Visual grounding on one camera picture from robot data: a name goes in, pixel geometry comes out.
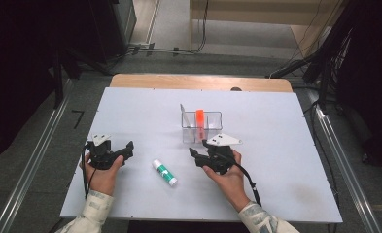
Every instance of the clear plastic container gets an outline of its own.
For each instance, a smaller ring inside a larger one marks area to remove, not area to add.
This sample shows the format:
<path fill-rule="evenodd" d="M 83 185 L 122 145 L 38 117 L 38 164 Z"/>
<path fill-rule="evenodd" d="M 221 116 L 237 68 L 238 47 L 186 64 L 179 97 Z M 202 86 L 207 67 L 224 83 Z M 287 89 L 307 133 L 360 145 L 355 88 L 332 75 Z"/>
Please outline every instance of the clear plastic container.
<path fill-rule="evenodd" d="M 202 143 L 203 139 L 209 139 L 222 131 L 222 113 L 204 112 L 203 128 L 197 127 L 196 112 L 182 113 L 182 138 L 186 144 Z"/>

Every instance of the white sleeve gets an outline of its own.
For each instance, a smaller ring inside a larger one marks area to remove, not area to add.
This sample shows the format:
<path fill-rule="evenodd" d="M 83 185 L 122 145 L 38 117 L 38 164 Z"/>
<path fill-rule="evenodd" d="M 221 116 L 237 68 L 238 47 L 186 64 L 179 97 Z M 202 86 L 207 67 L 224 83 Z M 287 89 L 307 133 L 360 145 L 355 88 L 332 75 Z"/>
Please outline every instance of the white sleeve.
<path fill-rule="evenodd" d="M 91 190 L 82 214 L 56 233 L 101 232 L 102 225 L 112 208 L 113 200 L 112 196 Z"/>
<path fill-rule="evenodd" d="M 250 233 L 298 233 L 289 223 L 270 215 L 260 205 L 252 201 L 239 212 L 239 217 Z"/>

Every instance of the orange marker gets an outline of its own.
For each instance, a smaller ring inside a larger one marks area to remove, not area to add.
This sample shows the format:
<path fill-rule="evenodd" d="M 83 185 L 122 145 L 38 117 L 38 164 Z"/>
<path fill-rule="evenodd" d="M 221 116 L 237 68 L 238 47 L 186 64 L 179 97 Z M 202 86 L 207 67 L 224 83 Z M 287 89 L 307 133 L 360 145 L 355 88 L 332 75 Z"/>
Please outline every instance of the orange marker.
<path fill-rule="evenodd" d="M 203 110 L 196 110 L 196 128 L 197 128 L 197 141 L 200 142 L 205 139 L 205 115 Z"/>

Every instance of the white glue stick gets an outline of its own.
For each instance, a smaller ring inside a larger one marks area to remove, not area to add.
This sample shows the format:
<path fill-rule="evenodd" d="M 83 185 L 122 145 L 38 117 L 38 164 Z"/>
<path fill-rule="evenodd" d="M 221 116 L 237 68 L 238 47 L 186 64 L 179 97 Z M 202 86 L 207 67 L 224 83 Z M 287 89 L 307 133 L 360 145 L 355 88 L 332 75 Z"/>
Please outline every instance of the white glue stick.
<path fill-rule="evenodd" d="M 155 159 L 152 162 L 152 165 L 160 173 L 160 175 L 169 183 L 169 185 L 173 186 L 178 181 L 158 159 Z"/>

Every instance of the human hand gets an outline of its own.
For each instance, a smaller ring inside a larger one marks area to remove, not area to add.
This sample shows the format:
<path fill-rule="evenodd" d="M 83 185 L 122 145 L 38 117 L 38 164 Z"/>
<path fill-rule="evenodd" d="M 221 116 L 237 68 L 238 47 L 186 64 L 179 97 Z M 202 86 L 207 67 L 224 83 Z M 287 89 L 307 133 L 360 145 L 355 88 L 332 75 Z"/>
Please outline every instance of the human hand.
<path fill-rule="evenodd" d="M 232 152 L 236 163 L 241 164 L 241 154 L 236 150 L 232 150 Z M 226 199 L 238 213 L 251 201 L 245 193 L 243 185 L 244 175 L 238 167 L 233 165 L 223 175 L 215 173 L 208 166 L 203 166 L 203 171 L 218 185 Z"/>
<path fill-rule="evenodd" d="M 90 189 L 112 196 L 115 189 L 116 174 L 123 164 L 123 156 L 120 155 L 115 159 L 112 167 L 108 170 L 95 169 L 88 163 L 89 160 L 90 153 L 85 156 L 84 161 Z"/>

